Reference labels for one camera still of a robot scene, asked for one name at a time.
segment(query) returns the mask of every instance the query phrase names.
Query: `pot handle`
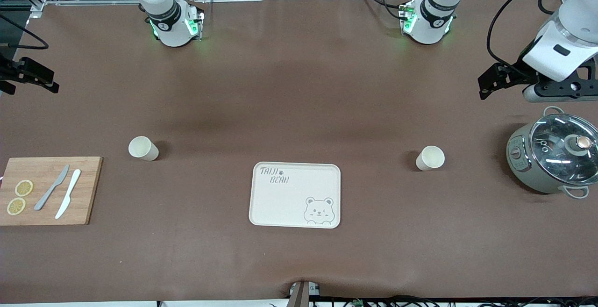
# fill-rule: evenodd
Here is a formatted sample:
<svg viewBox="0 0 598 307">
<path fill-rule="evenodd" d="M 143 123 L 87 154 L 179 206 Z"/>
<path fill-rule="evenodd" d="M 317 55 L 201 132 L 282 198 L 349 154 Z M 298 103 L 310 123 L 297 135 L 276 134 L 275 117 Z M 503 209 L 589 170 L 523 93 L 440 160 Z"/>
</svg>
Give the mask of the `pot handle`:
<svg viewBox="0 0 598 307">
<path fill-rule="evenodd" d="M 553 110 L 557 111 L 557 113 L 564 113 L 564 111 L 561 109 L 561 107 L 549 106 L 549 107 L 546 107 L 546 108 L 544 109 L 544 112 L 542 113 L 542 116 L 543 116 L 543 117 L 545 117 L 545 116 L 546 116 L 546 112 L 547 112 L 549 109 L 553 109 Z"/>
<path fill-rule="evenodd" d="M 584 199 L 588 197 L 590 190 L 587 186 L 560 186 L 559 189 L 564 192 L 567 196 L 574 199 Z M 583 190 L 584 194 L 582 196 L 575 196 L 571 194 L 570 190 Z"/>
</svg>

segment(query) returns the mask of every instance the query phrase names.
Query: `cutting board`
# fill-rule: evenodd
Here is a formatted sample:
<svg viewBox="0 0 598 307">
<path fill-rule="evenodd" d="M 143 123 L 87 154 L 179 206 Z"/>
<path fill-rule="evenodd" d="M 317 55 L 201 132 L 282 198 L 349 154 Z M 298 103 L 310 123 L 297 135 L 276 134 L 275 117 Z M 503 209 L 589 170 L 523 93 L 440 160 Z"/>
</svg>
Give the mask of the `cutting board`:
<svg viewBox="0 0 598 307">
<path fill-rule="evenodd" d="M 43 208 L 35 211 L 34 206 L 66 164 L 70 165 L 66 178 L 56 186 Z M 96 156 L 11 158 L 0 187 L 0 226 L 88 224 L 101 166 L 102 158 Z M 71 204 L 62 217 L 55 219 L 75 169 L 81 169 L 81 176 L 71 193 Z M 24 179 L 32 181 L 34 189 L 23 197 L 26 201 L 24 211 L 11 216 L 7 212 L 8 203 L 17 197 L 14 188 Z"/>
</svg>

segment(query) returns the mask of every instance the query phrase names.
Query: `paper cup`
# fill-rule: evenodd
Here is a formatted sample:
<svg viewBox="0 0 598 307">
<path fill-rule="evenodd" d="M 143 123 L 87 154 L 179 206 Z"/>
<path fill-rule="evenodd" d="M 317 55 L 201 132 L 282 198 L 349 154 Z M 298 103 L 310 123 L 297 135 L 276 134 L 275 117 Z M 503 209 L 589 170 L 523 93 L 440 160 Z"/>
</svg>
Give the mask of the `paper cup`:
<svg viewBox="0 0 598 307">
<path fill-rule="evenodd" d="M 158 157 L 158 147 L 147 137 L 138 136 L 128 144 L 128 153 L 141 160 L 153 161 Z"/>
<path fill-rule="evenodd" d="M 425 147 L 415 162 L 422 171 L 429 171 L 444 164 L 444 152 L 436 146 Z"/>
</svg>

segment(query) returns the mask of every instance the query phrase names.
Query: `white tray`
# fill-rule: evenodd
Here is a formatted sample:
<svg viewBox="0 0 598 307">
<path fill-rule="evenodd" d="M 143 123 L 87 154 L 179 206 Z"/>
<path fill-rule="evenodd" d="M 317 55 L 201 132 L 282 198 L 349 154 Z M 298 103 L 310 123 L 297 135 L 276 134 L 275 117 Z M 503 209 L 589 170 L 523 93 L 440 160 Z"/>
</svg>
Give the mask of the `white tray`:
<svg viewBox="0 0 598 307">
<path fill-rule="evenodd" d="M 334 164 L 259 162 L 251 184 L 249 220 L 261 226 L 336 228 L 340 169 Z"/>
</svg>

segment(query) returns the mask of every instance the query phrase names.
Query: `robotic arm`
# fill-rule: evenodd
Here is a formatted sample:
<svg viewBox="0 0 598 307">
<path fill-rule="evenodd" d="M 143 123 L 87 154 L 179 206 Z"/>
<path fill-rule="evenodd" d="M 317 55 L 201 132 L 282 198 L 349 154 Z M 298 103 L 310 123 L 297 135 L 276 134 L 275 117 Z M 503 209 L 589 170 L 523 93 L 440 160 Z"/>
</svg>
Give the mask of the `robotic arm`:
<svg viewBox="0 0 598 307">
<path fill-rule="evenodd" d="M 478 78 L 480 98 L 514 85 L 529 102 L 598 100 L 598 5 L 563 0 L 513 65 L 496 63 Z M 587 76 L 577 74 L 587 69 Z"/>
<path fill-rule="evenodd" d="M 149 17 L 154 35 L 164 45 L 181 47 L 192 39 L 200 39 L 203 11 L 185 0 L 139 0 Z"/>
<path fill-rule="evenodd" d="M 413 0 L 399 7 L 401 30 L 423 44 L 433 44 L 449 32 L 461 0 Z"/>
<path fill-rule="evenodd" d="M 38 85 L 52 93 L 58 93 L 60 87 L 54 82 L 54 71 L 35 60 L 23 57 L 14 62 L 0 54 L 0 92 L 14 94 L 17 87 L 8 81 Z"/>
</svg>

